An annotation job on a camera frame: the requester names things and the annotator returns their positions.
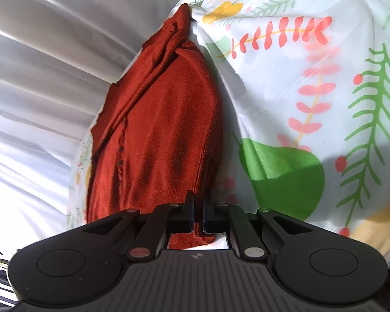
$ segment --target pillow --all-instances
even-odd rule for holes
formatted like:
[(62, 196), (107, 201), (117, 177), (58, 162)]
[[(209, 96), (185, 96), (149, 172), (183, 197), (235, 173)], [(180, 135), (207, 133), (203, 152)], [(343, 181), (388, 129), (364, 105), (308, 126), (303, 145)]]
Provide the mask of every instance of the pillow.
[(182, 3), (225, 108), (214, 200), (358, 239), (390, 265), (390, 0)]

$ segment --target white bedsheet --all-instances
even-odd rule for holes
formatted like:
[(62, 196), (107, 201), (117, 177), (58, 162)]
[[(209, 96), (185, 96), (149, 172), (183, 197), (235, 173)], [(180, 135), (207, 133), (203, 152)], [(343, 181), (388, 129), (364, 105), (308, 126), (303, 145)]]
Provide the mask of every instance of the white bedsheet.
[(67, 227), (71, 162), (178, 0), (0, 0), (0, 250)]

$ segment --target circular pad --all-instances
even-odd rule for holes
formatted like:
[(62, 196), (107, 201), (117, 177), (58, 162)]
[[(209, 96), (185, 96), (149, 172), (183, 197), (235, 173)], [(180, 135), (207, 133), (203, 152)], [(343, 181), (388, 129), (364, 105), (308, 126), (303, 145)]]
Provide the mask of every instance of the circular pad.
[(40, 257), (37, 266), (44, 275), (67, 277), (81, 271), (85, 263), (85, 257), (78, 251), (55, 250)]
[(351, 274), (358, 266), (357, 258), (338, 249), (316, 251), (309, 262), (314, 270), (327, 276), (342, 277)]

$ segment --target orange cloth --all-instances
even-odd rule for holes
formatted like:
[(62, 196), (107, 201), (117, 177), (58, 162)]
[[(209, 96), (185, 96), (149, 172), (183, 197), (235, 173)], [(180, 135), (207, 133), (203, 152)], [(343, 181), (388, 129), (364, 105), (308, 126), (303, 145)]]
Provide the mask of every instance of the orange cloth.
[[(127, 74), (113, 84), (91, 133), (94, 139), (87, 221), (130, 207), (200, 200), (213, 183), (223, 144), (221, 102), (204, 58), (187, 39), (182, 5), (143, 45)], [(206, 244), (209, 237), (173, 235), (172, 248)]]

